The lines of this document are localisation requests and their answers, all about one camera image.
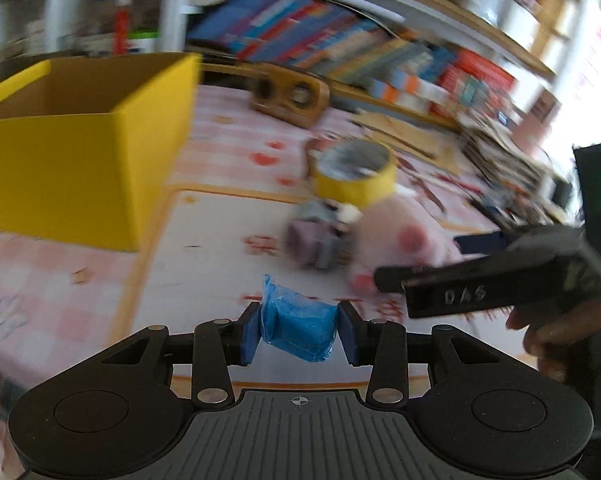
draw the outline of human hand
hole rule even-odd
[[[519,308],[514,308],[507,319],[507,329],[521,330],[526,326],[529,326],[529,321],[524,313]],[[565,382],[567,366],[545,357],[545,345],[568,346],[598,332],[601,332],[601,297],[583,301],[564,316],[538,330],[529,327],[523,346],[529,354],[538,358],[538,370],[542,374]]]

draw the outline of white shelf post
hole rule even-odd
[[[58,52],[62,38],[74,32],[75,20],[87,0],[47,0],[45,4],[45,50]]]
[[[160,50],[164,52],[180,52],[184,48],[187,15],[183,8],[189,0],[163,0],[160,12]]]

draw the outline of crosshair marking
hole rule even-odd
[[[298,396],[298,397],[294,397],[291,402],[293,402],[294,404],[296,404],[296,406],[304,406],[306,403],[309,402],[309,399],[307,397],[303,397],[303,396]]]

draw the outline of pink stuffed toy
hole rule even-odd
[[[409,196],[393,194],[365,209],[353,233],[349,280],[359,295],[378,292],[378,267],[442,267],[461,260],[451,236]]]

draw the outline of roll of tape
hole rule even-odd
[[[321,198],[364,209],[394,192],[395,155],[383,144],[365,139],[339,142],[320,158],[314,192]]]

